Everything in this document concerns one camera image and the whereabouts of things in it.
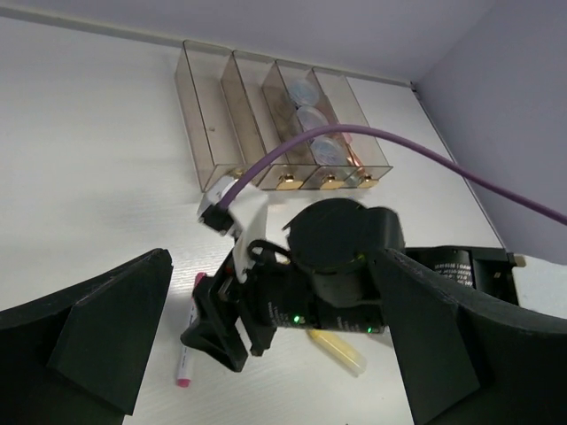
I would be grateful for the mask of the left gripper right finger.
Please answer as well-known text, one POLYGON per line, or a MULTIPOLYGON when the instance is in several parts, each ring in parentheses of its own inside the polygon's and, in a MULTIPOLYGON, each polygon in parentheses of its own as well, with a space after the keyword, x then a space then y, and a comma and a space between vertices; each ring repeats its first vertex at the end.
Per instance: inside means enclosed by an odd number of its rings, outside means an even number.
POLYGON ((566 321, 501 301, 394 250, 374 256, 416 424, 564 424, 566 321))

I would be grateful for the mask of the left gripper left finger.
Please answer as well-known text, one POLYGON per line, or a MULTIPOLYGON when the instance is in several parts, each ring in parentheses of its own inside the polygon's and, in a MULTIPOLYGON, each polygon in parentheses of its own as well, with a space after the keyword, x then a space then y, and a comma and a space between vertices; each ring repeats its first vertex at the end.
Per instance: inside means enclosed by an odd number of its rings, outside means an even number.
POLYGON ((1 313, 3 424, 121 424, 134 412, 173 273, 155 249, 1 313))

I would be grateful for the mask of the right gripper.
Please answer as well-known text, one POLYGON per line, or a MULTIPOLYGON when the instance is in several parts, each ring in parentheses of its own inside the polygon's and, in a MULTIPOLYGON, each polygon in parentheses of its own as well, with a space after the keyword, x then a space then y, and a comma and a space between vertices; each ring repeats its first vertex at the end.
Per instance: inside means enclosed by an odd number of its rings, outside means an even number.
POLYGON ((252 269, 237 279, 230 254, 214 278, 202 278, 192 293, 197 317, 181 342, 232 372, 241 372, 248 355, 260 357, 278 328, 318 328, 315 294, 282 247, 254 247, 252 269))

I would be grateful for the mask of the pink marker pen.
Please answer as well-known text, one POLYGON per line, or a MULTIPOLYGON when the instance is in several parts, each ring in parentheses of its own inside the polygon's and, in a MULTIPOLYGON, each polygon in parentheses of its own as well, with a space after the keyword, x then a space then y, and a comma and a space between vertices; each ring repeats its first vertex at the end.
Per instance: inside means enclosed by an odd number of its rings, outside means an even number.
MULTIPOLYGON (((198 317, 197 307, 193 299, 190 300, 190 313, 188 324, 190 325, 198 317)), ((189 388, 192 376, 193 366, 195 360, 195 350, 182 344, 180 361, 176 374, 176 385, 180 388, 189 388)))

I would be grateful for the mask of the clear jar of paper clips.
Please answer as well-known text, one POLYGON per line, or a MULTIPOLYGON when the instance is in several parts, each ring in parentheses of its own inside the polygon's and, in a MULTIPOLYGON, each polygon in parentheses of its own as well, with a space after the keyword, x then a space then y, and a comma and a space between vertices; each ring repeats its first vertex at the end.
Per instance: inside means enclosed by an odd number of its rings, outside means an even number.
POLYGON ((296 115, 301 125, 302 129, 305 131, 324 127, 329 124, 325 115, 320 112, 317 108, 309 105, 302 105, 300 106, 297 111, 296 115))

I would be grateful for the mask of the green correction tape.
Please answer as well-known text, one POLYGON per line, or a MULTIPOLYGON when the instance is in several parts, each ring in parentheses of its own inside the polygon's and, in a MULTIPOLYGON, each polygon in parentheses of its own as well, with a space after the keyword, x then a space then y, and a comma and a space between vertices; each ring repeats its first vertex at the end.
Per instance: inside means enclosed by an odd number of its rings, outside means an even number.
POLYGON ((358 170, 354 170, 345 178, 345 188, 357 188, 360 181, 360 173, 358 170))

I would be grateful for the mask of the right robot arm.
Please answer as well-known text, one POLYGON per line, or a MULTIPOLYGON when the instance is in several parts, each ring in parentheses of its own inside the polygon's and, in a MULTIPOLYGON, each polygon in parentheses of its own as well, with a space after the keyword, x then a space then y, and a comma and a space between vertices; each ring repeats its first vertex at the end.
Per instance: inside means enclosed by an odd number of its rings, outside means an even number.
POLYGON ((529 363, 557 371, 566 322, 518 304, 503 249, 408 248, 398 215, 346 198, 312 204, 287 225, 287 246, 238 239, 248 260, 237 278, 230 254, 200 281, 198 317, 182 342, 240 371, 278 328, 378 334, 389 330, 401 373, 480 381, 529 363), (245 349, 242 322, 252 346, 245 349))

